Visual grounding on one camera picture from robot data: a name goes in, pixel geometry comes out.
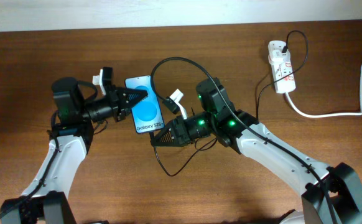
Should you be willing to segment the blue Galaxy smartphone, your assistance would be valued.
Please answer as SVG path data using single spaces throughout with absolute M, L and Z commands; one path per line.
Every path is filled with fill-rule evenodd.
M 147 97 L 132 108 L 132 117 L 138 134 L 162 129 L 164 119 L 159 100 L 151 87 L 151 76 L 140 76 L 125 79 L 126 88 L 145 90 Z

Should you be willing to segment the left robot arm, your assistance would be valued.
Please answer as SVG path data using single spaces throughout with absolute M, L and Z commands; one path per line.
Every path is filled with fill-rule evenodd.
M 94 123 L 122 121 L 147 91 L 117 87 L 113 69 L 103 67 L 92 82 L 64 77 L 52 83 L 57 110 L 48 131 L 49 149 L 37 175 L 18 198 L 0 208 L 1 223 L 75 223 L 68 194 L 78 167 L 98 133 Z

